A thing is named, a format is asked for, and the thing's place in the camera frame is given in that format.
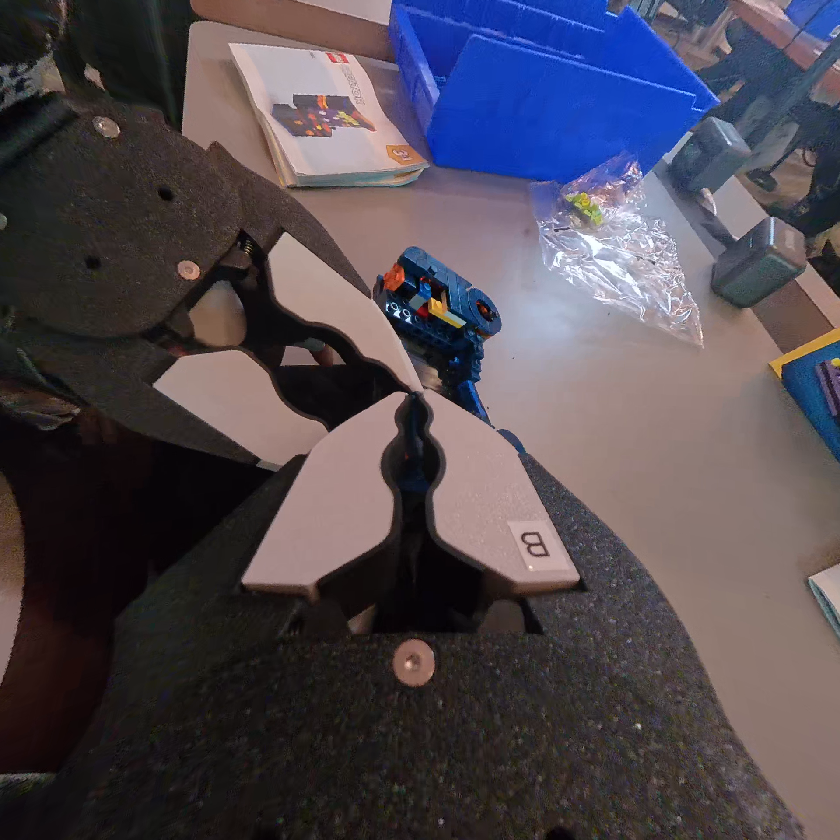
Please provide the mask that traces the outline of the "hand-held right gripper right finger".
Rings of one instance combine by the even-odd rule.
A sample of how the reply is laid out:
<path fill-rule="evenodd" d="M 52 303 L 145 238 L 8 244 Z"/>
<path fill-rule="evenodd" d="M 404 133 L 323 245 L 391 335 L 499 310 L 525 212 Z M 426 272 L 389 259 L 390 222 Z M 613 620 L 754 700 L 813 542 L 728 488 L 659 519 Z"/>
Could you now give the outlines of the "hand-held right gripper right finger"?
<path fill-rule="evenodd" d="M 482 573 L 489 595 L 540 595 L 581 582 L 517 450 L 498 431 L 425 391 L 424 433 L 439 462 L 427 497 L 430 534 Z"/>

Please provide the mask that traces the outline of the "thick white instruction booklet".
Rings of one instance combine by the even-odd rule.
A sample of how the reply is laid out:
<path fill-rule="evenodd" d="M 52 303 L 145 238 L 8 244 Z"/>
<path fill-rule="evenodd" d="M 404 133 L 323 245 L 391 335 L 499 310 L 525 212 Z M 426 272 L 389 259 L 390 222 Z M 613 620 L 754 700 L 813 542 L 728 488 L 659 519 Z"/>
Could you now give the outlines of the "thick white instruction booklet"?
<path fill-rule="evenodd" d="M 354 56 L 276 45 L 228 47 L 283 186 L 403 186 L 428 168 L 386 116 Z"/>

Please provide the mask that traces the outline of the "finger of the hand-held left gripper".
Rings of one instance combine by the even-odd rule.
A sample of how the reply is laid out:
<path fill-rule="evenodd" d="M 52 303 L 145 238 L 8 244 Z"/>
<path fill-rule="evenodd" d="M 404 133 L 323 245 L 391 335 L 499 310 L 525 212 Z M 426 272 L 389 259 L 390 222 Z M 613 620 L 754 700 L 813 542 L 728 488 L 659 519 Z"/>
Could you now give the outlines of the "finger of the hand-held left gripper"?
<path fill-rule="evenodd" d="M 268 370 L 240 349 L 184 355 L 153 388 L 247 450 L 263 469 L 278 469 L 308 455 L 326 425 L 295 410 Z"/>
<path fill-rule="evenodd" d="M 280 346 L 305 334 L 325 342 L 342 364 L 372 362 L 391 372 L 409 395 L 423 390 L 385 316 L 336 269 L 289 234 L 280 237 L 262 267 L 255 257 L 255 245 L 241 245 L 225 256 L 224 268 L 234 272 L 234 290 L 245 305 L 247 327 L 256 341 L 240 350 L 271 376 L 281 366 Z"/>

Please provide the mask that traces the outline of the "grey desk with wooden edge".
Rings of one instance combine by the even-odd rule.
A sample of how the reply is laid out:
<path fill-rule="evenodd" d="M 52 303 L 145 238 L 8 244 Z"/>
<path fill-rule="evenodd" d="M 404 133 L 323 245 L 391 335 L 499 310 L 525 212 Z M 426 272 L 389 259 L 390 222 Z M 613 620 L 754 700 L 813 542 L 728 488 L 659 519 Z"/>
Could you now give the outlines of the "grey desk with wooden edge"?
<path fill-rule="evenodd" d="M 390 1 L 191 1 L 201 19 L 393 62 Z"/>

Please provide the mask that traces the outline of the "clear plastic bag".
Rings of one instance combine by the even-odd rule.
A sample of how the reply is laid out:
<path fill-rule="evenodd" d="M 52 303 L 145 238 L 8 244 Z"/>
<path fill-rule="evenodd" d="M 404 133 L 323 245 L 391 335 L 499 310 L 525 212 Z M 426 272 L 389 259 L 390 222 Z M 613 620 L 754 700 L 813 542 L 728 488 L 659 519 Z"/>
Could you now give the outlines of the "clear plastic bag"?
<path fill-rule="evenodd" d="M 676 240 L 648 213 L 634 156 L 617 154 L 571 182 L 531 182 L 529 192 L 548 270 L 595 301 L 704 347 Z"/>

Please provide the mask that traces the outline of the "thin folded instruction booklet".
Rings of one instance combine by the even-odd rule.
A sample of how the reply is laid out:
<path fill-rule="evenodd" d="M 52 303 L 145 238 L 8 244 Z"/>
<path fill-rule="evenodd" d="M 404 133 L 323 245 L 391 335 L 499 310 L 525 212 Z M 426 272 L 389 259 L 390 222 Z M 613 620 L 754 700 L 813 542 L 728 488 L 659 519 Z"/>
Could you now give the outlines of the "thin folded instruction booklet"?
<path fill-rule="evenodd" d="M 807 584 L 834 634 L 839 638 L 839 563 L 811 575 Z"/>

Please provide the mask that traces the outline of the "blue brick model with base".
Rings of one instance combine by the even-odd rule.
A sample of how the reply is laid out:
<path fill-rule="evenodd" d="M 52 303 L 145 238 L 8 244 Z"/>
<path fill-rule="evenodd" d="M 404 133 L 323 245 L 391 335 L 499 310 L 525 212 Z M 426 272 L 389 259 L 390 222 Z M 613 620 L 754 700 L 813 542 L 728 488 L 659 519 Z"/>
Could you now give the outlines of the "blue brick model with base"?
<path fill-rule="evenodd" d="M 413 246 L 377 277 L 373 300 L 445 388 L 480 380 L 485 342 L 502 326 L 498 307 L 482 290 Z"/>

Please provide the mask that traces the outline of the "blue storage bin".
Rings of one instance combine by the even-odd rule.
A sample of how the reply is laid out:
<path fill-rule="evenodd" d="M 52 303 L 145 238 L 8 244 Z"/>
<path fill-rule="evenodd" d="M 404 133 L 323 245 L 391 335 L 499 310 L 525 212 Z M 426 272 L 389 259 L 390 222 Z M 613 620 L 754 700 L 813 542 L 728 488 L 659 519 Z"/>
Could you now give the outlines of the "blue storage bin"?
<path fill-rule="evenodd" d="M 566 52 L 391 5 L 395 62 L 434 163 L 570 182 L 628 152 L 648 172 L 719 100 L 621 13 L 599 46 Z"/>
<path fill-rule="evenodd" d="M 610 12 L 605 1 L 411 1 L 392 5 L 447 25 L 465 26 L 470 32 L 571 53 L 599 46 L 623 16 Z"/>

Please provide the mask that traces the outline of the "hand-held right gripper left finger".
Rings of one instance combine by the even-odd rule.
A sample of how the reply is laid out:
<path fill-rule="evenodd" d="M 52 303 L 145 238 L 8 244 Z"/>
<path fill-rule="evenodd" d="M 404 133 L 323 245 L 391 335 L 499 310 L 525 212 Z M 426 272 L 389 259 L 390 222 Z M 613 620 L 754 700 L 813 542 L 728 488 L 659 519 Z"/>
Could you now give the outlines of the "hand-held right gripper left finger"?
<path fill-rule="evenodd" d="M 412 403 L 390 394 L 314 446 L 245 570 L 244 589 L 318 601 L 320 584 L 386 545 L 397 490 L 383 465 Z"/>

